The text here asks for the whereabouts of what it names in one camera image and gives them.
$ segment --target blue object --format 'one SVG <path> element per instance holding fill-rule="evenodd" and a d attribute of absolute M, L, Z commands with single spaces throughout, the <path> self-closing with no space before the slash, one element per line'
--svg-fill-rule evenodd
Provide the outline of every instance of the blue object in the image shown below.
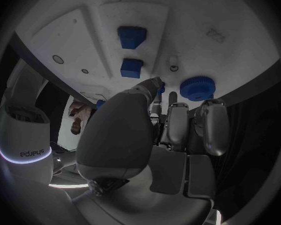
<path fill-rule="evenodd" d="M 161 94 L 163 94 L 165 92 L 165 90 L 166 90 L 165 85 L 166 84 L 164 82 L 162 82 L 162 87 L 161 87 L 161 89 L 158 90 L 158 94 L 159 95 L 161 95 Z"/>
<path fill-rule="evenodd" d="M 98 101 L 97 101 L 97 104 L 96 104 L 97 110 L 98 110 L 105 102 L 106 102 L 106 101 L 98 100 Z"/>
<path fill-rule="evenodd" d="M 180 85 L 181 96 L 194 102 L 213 98 L 215 91 L 214 80 L 206 76 L 189 78 Z"/>
<path fill-rule="evenodd" d="M 146 39 L 147 30 L 141 27 L 121 26 L 117 30 L 123 49 L 136 49 Z"/>
<path fill-rule="evenodd" d="M 139 79 L 141 76 L 142 66 L 142 60 L 125 58 L 120 68 L 120 74 L 122 77 Z"/>

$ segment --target small blue piece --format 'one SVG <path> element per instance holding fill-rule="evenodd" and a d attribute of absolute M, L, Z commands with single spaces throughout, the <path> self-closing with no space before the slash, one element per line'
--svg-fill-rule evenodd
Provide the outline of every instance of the small blue piece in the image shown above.
<path fill-rule="evenodd" d="M 123 49 L 136 49 L 146 39 L 147 30 L 141 27 L 121 26 L 117 30 Z"/>
<path fill-rule="evenodd" d="M 125 58 L 120 68 L 120 74 L 122 77 L 139 79 L 141 76 L 142 66 L 142 60 Z"/>
<path fill-rule="evenodd" d="M 206 76 L 189 78 L 180 85 L 181 96 L 194 102 L 213 98 L 215 91 L 214 80 Z"/>
<path fill-rule="evenodd" d="M 163 94 L 166 91 L 165 85 L 166 84 L 164 82 L 162 82 L 162 87 L 161 87 L 161 89 L 158 90 L 159 95 Z"/>
<path fill-rule="evenodd" d="M 97 110 L 98 110 L 105 102 L 106 102 L 106 101 L 98 100 L 98 101 L 97 101 L 97 104 L 96 104 Z"/>

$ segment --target blue cube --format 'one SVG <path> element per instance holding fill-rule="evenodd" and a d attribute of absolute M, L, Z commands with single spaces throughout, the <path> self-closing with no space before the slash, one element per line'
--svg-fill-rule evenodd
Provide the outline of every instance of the blue cube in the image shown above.
<path fill-rule="evenodd" d="M 142 60 L 125 58 L 120 68 L 120 74 L 122 77 L 139 79 L 141 76 L 142 66 Z"/>
<path fill-rule="evenodd" d="M 141 27 L 121 26 L 117 34 L 123 49 L 136 49 L 146 39 L 147 30 Z"/>

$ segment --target glowing light strip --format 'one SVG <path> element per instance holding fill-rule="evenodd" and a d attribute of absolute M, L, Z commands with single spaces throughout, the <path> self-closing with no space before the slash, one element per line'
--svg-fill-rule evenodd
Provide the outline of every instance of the glowing light strip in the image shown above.
<path fill-rule="evenodd" d="M 49 152 L 48 152 L 46 155 L 44 155 L 44 156 L 42 156 L 42 157 L 40 157 L 40 158 L 37 158 L 37 159 L 34 159 L 34 160 L 30 160 L 30 161 L 15 161 L 15 160 L 11 160 L 11 159 L 9 159 L 8 157 L 6 157 L 6 156 L 2 153 L 2 151 L 1 151 L 1 149 L 0 149 L 0 155 L 1 155 L 5 160 L 7 160 L 8 162 L 11 162 L 11 163 L 13 163 L 13 164 L 31 164 L 31 163 L 35 163 L 35 162 L 38 162 L 38 161 L 40 161 L 40 160 L 45 159 L 45 158 L 48 157 L 51 153 L 52 153 L 52 149 L 51 149 L 51 147 L 50 147 Z"/>
<path fill-rule="evenodd" d="M 216 225 L 221 225 L 221 220 L 222 220 L 222 215 L 220 213 L 220 211 L 216 210 Z"/>
<path fill-rule="evenodd" d="M 88 184 L 77 184 L 77 185 L 57 185 L 57 184 L 49 184 L 52 188 L 58 188 L 58 189 L 78 189 L 78 188 L 87 188 Z"/>

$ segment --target person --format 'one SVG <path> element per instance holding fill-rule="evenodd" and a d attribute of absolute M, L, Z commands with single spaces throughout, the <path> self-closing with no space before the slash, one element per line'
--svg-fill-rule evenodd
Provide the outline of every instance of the person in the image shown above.
<path fill-rule="evenodd" d="M 71 133 L 78 135 L 81 133 L 81 122 L 88 121 L 92 108 L 74 98 L 68 109 L 68 116 L 74 120 L 71 126 Z"/>

